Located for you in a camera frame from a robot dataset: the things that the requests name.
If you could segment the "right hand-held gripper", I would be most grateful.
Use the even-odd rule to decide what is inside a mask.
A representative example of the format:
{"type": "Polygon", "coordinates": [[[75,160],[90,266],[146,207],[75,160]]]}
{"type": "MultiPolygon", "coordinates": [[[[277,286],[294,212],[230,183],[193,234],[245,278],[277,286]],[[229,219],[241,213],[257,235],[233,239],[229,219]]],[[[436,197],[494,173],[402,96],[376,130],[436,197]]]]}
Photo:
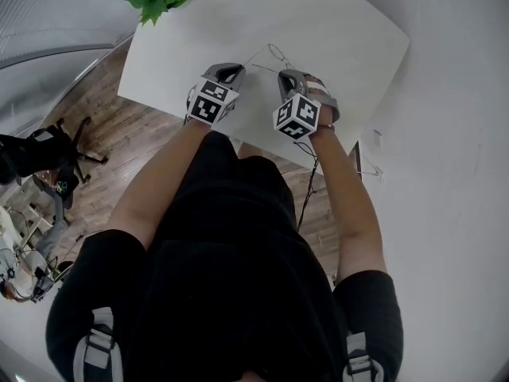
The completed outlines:
{"type": "Polygon", "coordinates": [[[340,118],[337,100],[330,96],[308,93],[305,74],[295,69],[281,70],[278,73],[278,88],[282,98],[273,114],[274,129],[292,140],[314,134],[320,126],[319,118],[323,106],[332,113],[332,121],[326,123],[334,129],[340,118]]]}

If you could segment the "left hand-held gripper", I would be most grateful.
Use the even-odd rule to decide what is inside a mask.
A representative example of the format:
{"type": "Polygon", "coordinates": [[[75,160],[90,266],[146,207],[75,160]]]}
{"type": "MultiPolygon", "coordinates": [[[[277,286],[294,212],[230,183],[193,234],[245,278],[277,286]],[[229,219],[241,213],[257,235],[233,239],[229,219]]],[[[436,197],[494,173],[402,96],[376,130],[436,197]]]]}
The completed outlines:
{"type": "Polygon", "coordinates": [[[212,126],[228,117],[239,99],[245,75],[246,69],[237,63],[209,67],[189,93],[186,119],[212,126]],[[222,85],[212,80],[221,80],[222,85]]]}

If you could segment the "thin wire-frame glasses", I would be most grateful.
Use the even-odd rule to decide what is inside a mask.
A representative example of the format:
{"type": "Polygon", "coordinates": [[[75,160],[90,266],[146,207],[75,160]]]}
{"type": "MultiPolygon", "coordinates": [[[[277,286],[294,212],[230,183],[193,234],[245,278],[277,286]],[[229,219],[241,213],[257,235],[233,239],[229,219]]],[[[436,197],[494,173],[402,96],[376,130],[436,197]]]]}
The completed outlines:
{"type": "Polygon", "coordinates": [[[278,74],[283,70],[295,70],[283,51],[275,44],[268,43],[256,53],[243,61],[243,66],[249,66],[278,74]]]}

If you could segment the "person's right forearm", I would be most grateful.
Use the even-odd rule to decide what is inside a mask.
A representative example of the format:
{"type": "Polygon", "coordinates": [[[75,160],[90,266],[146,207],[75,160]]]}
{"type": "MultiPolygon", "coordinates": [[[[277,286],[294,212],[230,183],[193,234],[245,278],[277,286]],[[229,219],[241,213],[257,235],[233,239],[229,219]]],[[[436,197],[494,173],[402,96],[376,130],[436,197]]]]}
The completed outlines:
{"type": "Polygon", "coordinates": [[[339,139],[319,127],[310,139],[321,164],[339,238],[339,280],[361,271],[387,272],[379,221],[367,190],[339,139]]]}

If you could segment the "person's left forearm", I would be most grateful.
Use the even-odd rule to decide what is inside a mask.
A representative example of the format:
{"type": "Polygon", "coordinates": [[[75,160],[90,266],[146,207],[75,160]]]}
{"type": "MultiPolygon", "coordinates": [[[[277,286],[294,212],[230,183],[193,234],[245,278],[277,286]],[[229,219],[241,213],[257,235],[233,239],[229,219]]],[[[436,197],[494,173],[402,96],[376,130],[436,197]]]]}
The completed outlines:
{"type": "Polygon", "coordinates": [[[147,249],[210,126],[186,123],[141,168],[114,207],[107,230],[131,234],[147,249]]]}

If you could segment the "person's right hand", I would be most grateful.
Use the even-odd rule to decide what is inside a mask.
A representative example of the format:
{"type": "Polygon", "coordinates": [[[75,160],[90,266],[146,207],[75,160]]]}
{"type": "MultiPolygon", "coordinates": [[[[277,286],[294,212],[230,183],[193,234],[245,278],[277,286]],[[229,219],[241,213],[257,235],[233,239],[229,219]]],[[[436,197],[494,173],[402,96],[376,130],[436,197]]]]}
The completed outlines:
{"type": "Polygon", "coordinates": [[[307,85],[308,93],[319,96],[330,96],[328,89],[323,82],[315,76],[305,75],[305,82],[307,85]]]}

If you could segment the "person's black clothing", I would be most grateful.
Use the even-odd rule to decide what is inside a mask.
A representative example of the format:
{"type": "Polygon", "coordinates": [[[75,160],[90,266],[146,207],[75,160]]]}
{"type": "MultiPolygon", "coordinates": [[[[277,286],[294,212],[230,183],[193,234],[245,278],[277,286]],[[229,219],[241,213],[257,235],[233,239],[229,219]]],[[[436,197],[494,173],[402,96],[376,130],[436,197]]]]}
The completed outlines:
{"type": "Polygon", "coordinates": [[[50,360],[74,382],[93,310],[114,318],[125,382],[342,382],[347,338],[363,333],[395,382],[403,331],[394,283],[367,271],[331,287],[297,233],[275,164],[204,137],[153,243],[105,230],[88,237],[53,300],[50,360]]]}

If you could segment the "black office chair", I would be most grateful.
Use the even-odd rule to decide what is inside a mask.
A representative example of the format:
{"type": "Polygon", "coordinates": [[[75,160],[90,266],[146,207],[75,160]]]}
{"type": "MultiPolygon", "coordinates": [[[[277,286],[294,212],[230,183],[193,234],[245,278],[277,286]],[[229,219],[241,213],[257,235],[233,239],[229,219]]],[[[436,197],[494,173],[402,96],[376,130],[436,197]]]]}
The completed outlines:
{"type": "Polygon", "coordinates": [[[84,176],[80,161],[105,165],[108,157],[90,157],[78,151],[78,144],[84,128],[91,122],[87,117],[80,122],[74,137],[64,132],[63,119],[56,124],[34,131],[27,138],[0,134],[0,185],[21,180],[43,170],[58,170],[71,166],[82,184],[90,177],[84,176]]]}

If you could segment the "cluttered white desk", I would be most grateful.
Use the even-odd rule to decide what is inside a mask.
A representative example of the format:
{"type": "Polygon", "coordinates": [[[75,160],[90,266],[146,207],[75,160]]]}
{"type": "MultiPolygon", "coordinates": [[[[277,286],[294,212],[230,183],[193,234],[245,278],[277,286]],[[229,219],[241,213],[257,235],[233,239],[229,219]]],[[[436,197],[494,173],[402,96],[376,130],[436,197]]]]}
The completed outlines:
{"type": "Polygon", "coordinates": [[[20,297],[31,297],[32,303],[45,297],[60,272],[58,245],[48,259],[36,249],[52,227],[54,212],[54,201],[51,217],[34,203],[21,211],[0,207],[0,282],[11,283],[20,297]]]}

